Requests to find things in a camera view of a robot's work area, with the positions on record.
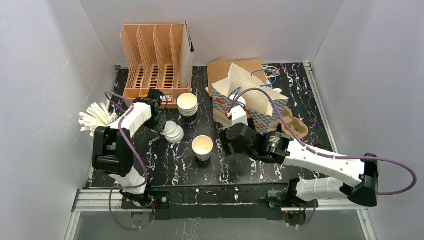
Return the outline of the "stack of white paper cups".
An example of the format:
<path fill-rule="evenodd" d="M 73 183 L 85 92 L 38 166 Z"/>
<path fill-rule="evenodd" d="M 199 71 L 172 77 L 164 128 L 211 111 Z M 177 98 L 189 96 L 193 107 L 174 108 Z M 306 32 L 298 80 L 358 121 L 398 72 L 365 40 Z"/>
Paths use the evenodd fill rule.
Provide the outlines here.
<path fill-rule="evenodd" d="M 192 125 L 197 119 L 198 99 L 192 93 L 184 93 L 177 100 L 178 111 L 187 125 Z"/>

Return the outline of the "brown pulp cup carrier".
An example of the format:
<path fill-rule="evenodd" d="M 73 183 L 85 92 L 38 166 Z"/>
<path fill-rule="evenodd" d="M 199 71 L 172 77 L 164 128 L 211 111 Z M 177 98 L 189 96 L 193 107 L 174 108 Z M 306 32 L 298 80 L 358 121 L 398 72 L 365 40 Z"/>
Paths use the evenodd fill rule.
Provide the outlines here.
<path fill-rule="evenodd" d="M 289 107 L 285 107 L 282 117 L 285 123 L 300 139 L 304 139 L 309 134 L 309 128 L 299 118 L 293 116 Z"/>

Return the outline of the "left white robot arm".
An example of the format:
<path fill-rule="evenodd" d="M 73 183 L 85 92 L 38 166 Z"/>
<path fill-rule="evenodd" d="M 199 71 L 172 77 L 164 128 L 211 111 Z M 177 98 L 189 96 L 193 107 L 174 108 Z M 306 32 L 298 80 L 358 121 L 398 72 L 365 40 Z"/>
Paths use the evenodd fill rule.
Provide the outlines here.
<path fill-rule="evenodd" d="M 92 167 L 104 172 L 118 183 L 117 188 L 127 196 L 145 197 L 148 171 L 137 153 L 133 137 L 141 127 L 160 133 L 166 125 L 161 113 L 164 93 L 150 89 L 146 97 L 129 100 L 123 114 L 108 126 L 99 126 L 93 133 Z"/>

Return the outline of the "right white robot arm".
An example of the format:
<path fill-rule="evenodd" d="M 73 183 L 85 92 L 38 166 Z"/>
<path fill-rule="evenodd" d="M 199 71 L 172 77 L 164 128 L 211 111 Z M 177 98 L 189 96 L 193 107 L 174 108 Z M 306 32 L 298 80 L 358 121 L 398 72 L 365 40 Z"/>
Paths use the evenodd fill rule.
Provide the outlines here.
<path fill-rule="evenodd" d="M 293 137 L 273 131 L 260 134 L 248 125 L 237 123 L 219 132 L 227 156 L 247 154 L 266 164 L 306 168 L 326 175 L 314 180 L 291 179 L 287 190 L 268 197 L 279 207 L 296 206 L 319 199 L 348 199 L 364 207 L 378 204 L 378 163 L 363 158 L 347 159 L 310 145 L 302 145 Z"/>

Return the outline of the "blue checkered paper bag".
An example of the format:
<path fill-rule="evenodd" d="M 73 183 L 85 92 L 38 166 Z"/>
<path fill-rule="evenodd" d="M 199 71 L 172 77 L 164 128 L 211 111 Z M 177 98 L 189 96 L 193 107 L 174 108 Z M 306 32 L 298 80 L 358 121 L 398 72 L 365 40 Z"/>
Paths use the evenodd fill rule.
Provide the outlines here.
<path fill-rule="evenodd" d="M 225 128 L 232 126 L 231 121 L 225 115 L 225 112 L 233 103 L 229 96 L 238 88 L 240 88 L 240 92 L 251 88 L 259 88 L 265 91 L 281 114 L 284 112 L 289 100 L 288 97 L 272 88 L 263 86 L 262 81 L 258 77 L 253 76 L 244 68 L 233 63 L 229 68 L 228 77 L 213 83 L 210 89 L 212 93 L 213 118 Z M 252 90 L 241 97 L 245 100 L 245 111 L 248 118 L 253 119 L 255 128 L 260 134 L 276 130 L 281 120 L 264 93 Z"/>

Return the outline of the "stack of white cup lids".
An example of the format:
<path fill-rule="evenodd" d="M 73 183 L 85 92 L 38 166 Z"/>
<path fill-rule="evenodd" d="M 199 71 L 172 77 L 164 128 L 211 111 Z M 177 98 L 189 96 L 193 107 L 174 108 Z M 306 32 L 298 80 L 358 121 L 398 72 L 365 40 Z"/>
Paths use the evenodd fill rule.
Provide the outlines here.
<path fill-rule="evenodd" d="M 179 143 L 184 137 L 184 130 L 174 121 L 167 121 L 160 133 L 170 143 Z"/>

